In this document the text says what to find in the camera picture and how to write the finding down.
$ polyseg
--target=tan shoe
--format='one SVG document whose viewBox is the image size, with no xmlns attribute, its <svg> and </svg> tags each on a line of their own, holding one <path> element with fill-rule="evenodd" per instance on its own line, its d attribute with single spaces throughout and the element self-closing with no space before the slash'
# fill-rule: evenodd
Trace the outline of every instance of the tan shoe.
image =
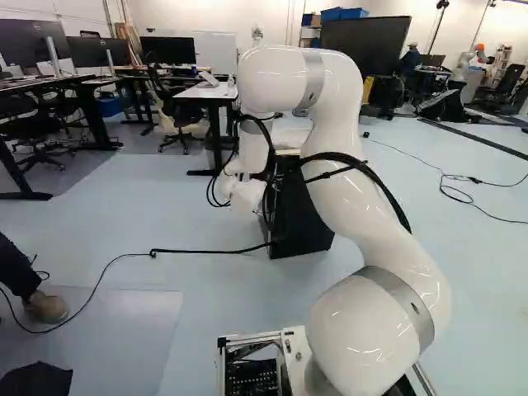
<svg viewBox="0 0 528 396">
<path fill-rule="evenodd" d="M 68 317 L 68 306 L 62 297 L 46 295 L 40 290 L 30 297 L 24 307 L 33 320 L 41 323 L 61 323 Z"/>
</svg>

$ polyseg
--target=blue box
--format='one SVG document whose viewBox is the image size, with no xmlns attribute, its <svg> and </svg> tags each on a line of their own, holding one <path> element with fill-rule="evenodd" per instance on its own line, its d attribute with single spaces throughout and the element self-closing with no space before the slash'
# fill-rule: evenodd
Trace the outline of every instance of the blue box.
<svg viewBox="0 0 528 396">
<path fill-rule="evenodd" d="M 321 22 L 338 21 L 340 19 L 356 19 L 369 16 L 369 12 L 363 8 L 335 7 L 321 11 Z"/>
<path fill-rule="evenodd" d="M 339 21 L 341 19 L 341 7 L 330 8 L 321 11 L 321 22 Z"/>
<path fill-rule="evenodd" d="M 343 8 L 341 10 L 341 19 L 367 18 L 369 12 L 363 8 Z"/>
<path fill-rule="evenodd" d="M 99 102 L 99 112 L 105 118 L 115 116 L 123 111 L 119 97 L 97 99 Z"/>
<path fill-rule="evenodd" d="M 301 22 L 301 26 L 311 26 L 312 25 L 312 17 L 313 14 L 303 14 L 303 21 Z"/>
</svg>

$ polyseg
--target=black chair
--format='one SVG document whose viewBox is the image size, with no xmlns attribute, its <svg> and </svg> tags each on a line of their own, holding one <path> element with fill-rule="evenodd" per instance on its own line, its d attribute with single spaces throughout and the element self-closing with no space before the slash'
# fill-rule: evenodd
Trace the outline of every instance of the black chair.
<svg viewBox="0 0 528 396">
<path fill-rule="evenodd" d="M 37 98 L 39 108 L 53 114 L 53 117 L 60 120 L 64 131 L 68 137 L 71 137 L 69 127 L 87 128 L 86 125 L 81 124 L 80 118 L 67 123 L 68 117 L 74 115 L 80 109 L 79 100 L 76 97 L 67 97 L 66 90 L 51 89 L 48 91 L 34 92 Z"/>
<path fill-rule="evenodd" d="M 525 68 L 526 66 L 523 64 L 510 64 L 497 87 L 480 87 L 471 104 L 481 107 L 485 111 L 515 114 L 516 110 L 511 106 L 510 101 L 513 88 L 517 85 L 517 81 L 519 81 Z"/>
<path fill-rule="evenodd" d="M 187 155 L 189 148 L 187 147 L 182 128 L 200 122 L 204 117 L 204 112 L 199 106 L 177 104 L 172 97 L 184 91 L 185 88 L 176 87 L 169 89 L 169 87 L 163 85 L 155 67 L 148 67 L 148 75 L 153 84 L 154 93 L 158 97 L 156 102 L 159 108 L 160 124 L 166 132 L 163 142 L 158 147 L 158 151 L 162 153 L 167 146 L 179 142 L 183 146 L 183 153 Z"/>
<path fill-rule="evenodd" d="M 31 147 L 31 155 L 16 163 L 19 166 L 25 165 L 21 169 L 22 172 L 28 172 L 37 163 L 49 163 L 60 171 L 64 170 L 64 165 L 52 157 L 71 151 L 55 152 L 56 147 L 45 144 L 48 138 L 60 132 L 63 126 L 59 120 L 39 111 L 32 97 L 22 95 L 0 98 L 0 118 L 9 119 L 0 124 L 0 139 L 16 140 L 18 146 Z"/>
</svg>

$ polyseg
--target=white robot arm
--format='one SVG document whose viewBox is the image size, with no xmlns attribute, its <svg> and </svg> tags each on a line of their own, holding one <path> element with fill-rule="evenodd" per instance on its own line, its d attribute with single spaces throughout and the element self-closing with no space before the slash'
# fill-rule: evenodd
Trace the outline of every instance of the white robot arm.
<svg viewBox="0 0 528 396">
<path fill-rule="evenodd" d="M 365 160 L 357 133 L 362 87 L 356 64 L 331 50 L 261 46 L 250 49 L 238 66 L 243 111 L 266 120 L 269 130 L 274 112 L 310 109 L 313 130 L 303 158 L 334 152 Z M 250 121 L 241 127 L 240 156 L 226 173 L 261 172 L 266 140 Z M 346 166 L 324 159 L 306 163 L 302 173 L 308 180 Z M 261 187 L 233 181 L 227 190 L 233 204 L 254 200 L 248 195 L 262 198 Z M 307 338 L 313 357 L 341 395 L 381 395 L 446 327 L 450 287 L 364 173 L 347 170 L 311 182 L 308 189 L 327 226 L 353 239 L 365 260 L 364 268 L 312 307 Z"/>
<path fill-rule="evenodd" d="M 466 81 L 469 70 L 469 62 L 475 56 L 478 57 L 478 61 L 481 64 L 488 62 L 488 57 L 484 53 L 484 44 L 475 44 L 469 52 L 463 52 L 460 54 L 459 60 L 456 63 L 455 71 L 453 72 L 453 80 Z"/>
</svg>

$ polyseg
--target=black monitor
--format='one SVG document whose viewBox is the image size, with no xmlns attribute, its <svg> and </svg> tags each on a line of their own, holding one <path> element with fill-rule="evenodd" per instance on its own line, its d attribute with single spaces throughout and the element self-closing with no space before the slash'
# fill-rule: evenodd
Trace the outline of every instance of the black monitor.
<svg viewBox="0 0 528 396">
<path fill-rule="evenodd" d="M 195 64 L 195 40 L 192 37 L 141 37 L 145 63 Z"/>
<path fill-rule="evenodd" d="M 363 78 L 376 74 L 391 76 L 410 25 L 410 16 L 326 21 L 321 30 L 321 48 L 350 56 Z"/>
<path fill-rule="evenodd" d="M 434 66 L 439 68 L 446 59 L 445 55 L 420 55 L 420 63 L 424 66 Z"/>
<path fill-rule="evenodd" d="M 0 19 L 0 54 L 9 66 L 34 67 L 50 60 L 46 37 L 53 37 L 59 59 L 70 57 L 60 22 Z"/>
<path fill-rule="evenodd" d="M 108 66 L 106 50 L 110 50 L 115 66 L 131 64 L 126 40 L 97 39 L 95 37 L 68 37 L 73 65 L 76 68 Z"/>
</svg>

